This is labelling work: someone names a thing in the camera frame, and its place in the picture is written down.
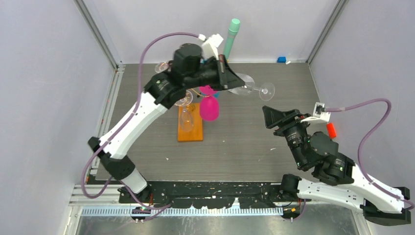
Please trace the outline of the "clear wine glass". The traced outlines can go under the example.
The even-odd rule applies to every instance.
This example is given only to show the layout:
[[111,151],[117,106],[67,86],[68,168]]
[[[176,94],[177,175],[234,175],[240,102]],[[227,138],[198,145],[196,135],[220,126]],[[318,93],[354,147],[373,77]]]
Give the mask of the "clear wine glass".
[[245,85],[230,89],[228,92],[236,95],[249,95],[257,93],[263,101],[269,101],[274,97],[276,92],[274,84],[265,82],[258,87],[251,76],[242,73],[237,73],[237,75],[245,82]]

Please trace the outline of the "magenta plastic wine glass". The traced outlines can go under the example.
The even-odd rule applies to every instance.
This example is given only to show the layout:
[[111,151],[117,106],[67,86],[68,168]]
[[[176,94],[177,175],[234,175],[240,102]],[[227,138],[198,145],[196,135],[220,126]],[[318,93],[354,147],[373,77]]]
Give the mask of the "magenta plastic wine glass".
[[218,91],[215,91],[209,85],[199,87],[199,90],[209,97],[203,97],[200,102],[200,116],[205,121],[215,121],[219,117],[220,105],[218,100],[212,95]]

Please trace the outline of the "clear flute glass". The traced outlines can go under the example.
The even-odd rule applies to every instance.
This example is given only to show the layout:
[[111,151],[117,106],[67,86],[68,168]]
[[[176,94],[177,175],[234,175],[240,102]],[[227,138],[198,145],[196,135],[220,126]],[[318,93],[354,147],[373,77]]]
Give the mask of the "clear flute glass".
[[190,105],[181,107],[182,110],[179,111],[179,128],[184,132],[190,132],[194,127],[193,117],[188,110],[189,107]]

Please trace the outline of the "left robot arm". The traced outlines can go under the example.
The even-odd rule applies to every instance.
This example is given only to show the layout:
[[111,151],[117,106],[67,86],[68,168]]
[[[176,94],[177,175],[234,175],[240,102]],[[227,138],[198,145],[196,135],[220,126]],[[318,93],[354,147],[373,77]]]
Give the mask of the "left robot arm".
[[173,53],[167,70],[153,75],[139,92],[140,99],[124,117],[102,137],[91,137],[88,145],[106,171],[122,182],[139,203],[150,196],[147,181],[127,156],[137,138],[175,103],[188,89],[210,86],[215,91],[242,87],[245,82],[229,67],[225,56],[213,53],[202,62],[207,45],[183,44]]

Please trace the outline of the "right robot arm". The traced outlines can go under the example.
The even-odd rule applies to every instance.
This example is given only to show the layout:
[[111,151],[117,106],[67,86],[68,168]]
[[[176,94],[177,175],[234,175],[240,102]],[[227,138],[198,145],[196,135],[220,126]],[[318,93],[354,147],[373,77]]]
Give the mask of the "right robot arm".
[[284,137],[297,168],[311,170],[316,182],[285,174],[279,194],[282,199],[311,199],[328,202],[360,213],[374,224],[399,226],[411,223],[411,212],[405,207],[410,199],[406,187],[390,187],[365,175],[351,158],[339,152],[339,145],[327,134],[310,135],[307,127],[328,122],[330,113],[323,103],[316,103],[312,114],[299,110],[279,111],[262,108],[265,126],[274,135]]

